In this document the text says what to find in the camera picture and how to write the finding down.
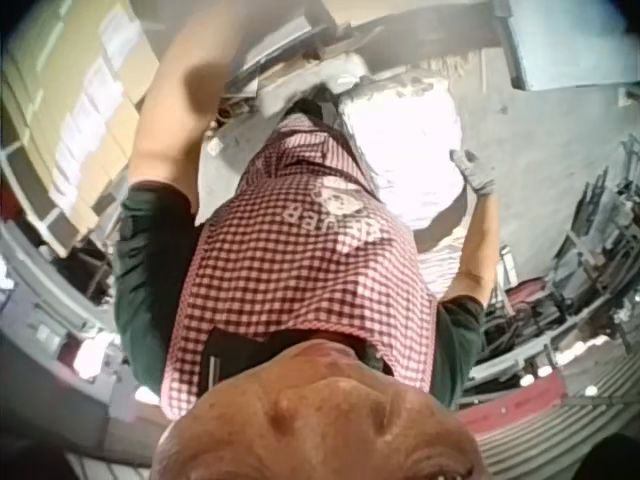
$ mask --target dark green shirt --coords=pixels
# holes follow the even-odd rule
[[[182,285],[202,231],[194,220],[187,197],[167,185],[136,185],[123,203],[114,255],[115,319],[134,375],[156,394],[162,385]],[[462,393],[480,353],[483,316],[483,307],[470,297],[438,306],[431,394],[446,406],[452,406]],[[279,332],[274,341],[265,342],[273,350],[266,353],[256,352],[261,349],[259,342],[237,335],[217,342],[227,357],[233,357],[225,362],[232,375],[254,366],[256,358],[271,358],[303,340],[300,332]],[[365,363],[392,374],[384,362],[376,362],[370,349],[367,352],[359,355]]]

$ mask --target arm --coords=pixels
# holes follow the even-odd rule
[[[189,198],[192,211],[198,209],[202,137],[215,118],[244,34],[255,33],[258,18],[261,29],[265,25],[267,3],[272,2],[215,2],[194,14],[176,36],[145,98],[129,164],[130,185],[172,185]]]
[[[481,171],[475,155],[467,153],[464,159],[454,158],[454,162],[478,195],[478,201],[462,246],[460,268],[444,299],[469,296],[486,307],[495,286],[496,266],[500,260],[498,198],[493,193],[493,180]]]

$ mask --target apron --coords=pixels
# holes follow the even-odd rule
[[[177,419],[196,403],[201,357],[216,329],[258,341],[282,330],[358,337],[396,379],[428,392],[436,307],[412,232],[377,200],[345,137],[292,115],[202,231],[161,407]]]

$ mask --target hand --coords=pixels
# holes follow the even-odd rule
[[[486,165],[469,150],[452,150],[451,161],[458,167],[467,184],[479,197],[495,192],[496,182]]]

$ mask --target red barrier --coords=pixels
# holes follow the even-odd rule
[[[474,435],[494,432],[525,418],[546,412],[567,396],[564,378],[558,370],[537,379],[528,387],[488,403],[458,412],[458,418]]]

